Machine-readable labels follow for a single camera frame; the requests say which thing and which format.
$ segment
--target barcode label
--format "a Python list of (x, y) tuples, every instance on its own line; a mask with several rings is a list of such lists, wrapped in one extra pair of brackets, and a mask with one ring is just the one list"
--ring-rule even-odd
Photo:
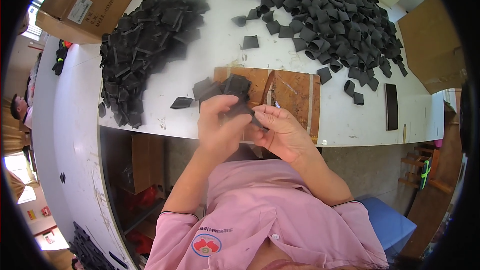
[(81, 24), (91, 5), (91, 0), (77, 0), (68, 14), (67, 19), (70, 19), (77, 24)]

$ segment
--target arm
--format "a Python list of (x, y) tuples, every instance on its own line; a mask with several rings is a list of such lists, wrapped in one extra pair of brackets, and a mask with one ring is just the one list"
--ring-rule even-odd
[(241, 114), (220, 126), (219, 113), (227, 112), (238, 101), (237, 96), (218, 95), (201, 103), (198, 120), (197, 148), (185, 170), (175, 183), (162, 211), (195, 213), (213, 169), (234, 153), (243, 129), (252, 116)]
[(347, 183), (328, 168), (317, 148), (311, 151), (290, 163), (307, 184), (310, 192), (329, 206), (354, 200)]
[(263, 146), (295, 169), (323, 203), (334, 206), (353, 197), (347, 183), (330, 170), (305, 129), (284, 109), (261, 105), (254, 107), (255, 118), (269, 128), (262, 133), (254, 127), (254, 143)]
[(202, 153), (202, 148), (198, 148), (175, 183), (162, 212), (194, 214), (205, 191), (207, 178), (215, 167)]

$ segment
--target pink shirt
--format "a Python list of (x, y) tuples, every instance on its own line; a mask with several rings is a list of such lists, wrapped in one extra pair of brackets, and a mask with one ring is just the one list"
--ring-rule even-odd
[(323, 268), (387, 266), (362, 203), (329, 207), (278, 159), (234, 161), (208, 178), (207, 213), (162, 213), (145, 270), (244, 270), (270, 240)]

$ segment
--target person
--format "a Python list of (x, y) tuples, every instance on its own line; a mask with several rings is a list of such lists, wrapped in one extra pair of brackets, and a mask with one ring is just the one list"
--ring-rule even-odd
[(28, 106), (23, 97), (17, 96), (17, 94), (13, 96), (10, 104), (10, 113), (15, 119), (21, 119), (26, 127), (32, 129), (33, 106)]
[[(199, 147), (156, 224), (145, 270), (383, 269), (387, 258), (343, 179), (284, 109), (260, 105), (221, 123), (238, 98), (201, 104)], [(245, 131), (281, 159), (227, 160)], [(207, 189), (206, 215), (194, 215)]]

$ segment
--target man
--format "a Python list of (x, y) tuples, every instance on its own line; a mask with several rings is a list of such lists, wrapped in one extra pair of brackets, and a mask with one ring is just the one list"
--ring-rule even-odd
[(15, 119), (21, 119), (26, 127), (32, 129), (33, 107), (28, 106), (24, 98), (17, 96), (17, 94), (13, 96), (10, 105), (10, 113)]

